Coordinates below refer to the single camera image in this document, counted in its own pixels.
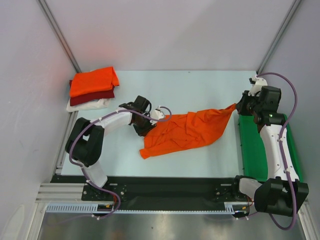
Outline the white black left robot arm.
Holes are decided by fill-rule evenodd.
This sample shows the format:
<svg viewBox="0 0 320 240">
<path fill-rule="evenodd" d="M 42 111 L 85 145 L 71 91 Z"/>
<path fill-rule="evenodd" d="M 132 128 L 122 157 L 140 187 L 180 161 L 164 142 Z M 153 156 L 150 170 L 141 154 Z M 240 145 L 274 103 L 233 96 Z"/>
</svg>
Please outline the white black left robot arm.
<svg viewBox="0 0 320 240">
<path fill-rule="evenodd" d="M 105 200 L 111 193 L 111 188 L 106 184 L 108 177 L 99 162 L 105 135 L 120 127 L 132 125 L 138 136 L 145 137 L 163 118 L 165 114 L 159 107 L 152 109 L 150 101 L 139 95 L 135 101 L 123 103 L 116 111 L 97 120 L 83 117 L 76 120 L 65 151 L 69 162 L 78 166 L 86 180 L 94 184 L 93 194 L 98 199 Z"/>
</svg>

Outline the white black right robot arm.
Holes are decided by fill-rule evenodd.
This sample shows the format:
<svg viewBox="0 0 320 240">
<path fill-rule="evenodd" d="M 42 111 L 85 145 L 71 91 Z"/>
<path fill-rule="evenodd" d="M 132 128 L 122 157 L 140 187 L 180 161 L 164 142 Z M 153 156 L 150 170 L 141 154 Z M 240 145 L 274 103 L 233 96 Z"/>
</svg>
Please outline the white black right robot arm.
<svg viewBox="0 0 320 240">
<path fill-rule="evenodd" d="M 282 92 L 272 86 L 253 86 L 236 104 L 241 116 L 253 116 L 267 160 L 267 180 L 260 183 L 241 176 L 230 188 L 231 196 L 242 201 L 249 197 L 260 213 L 292 217 L 309 194 L 294 169 L 287 143 L 286 117 L 278 112 Z"/>
</svg>

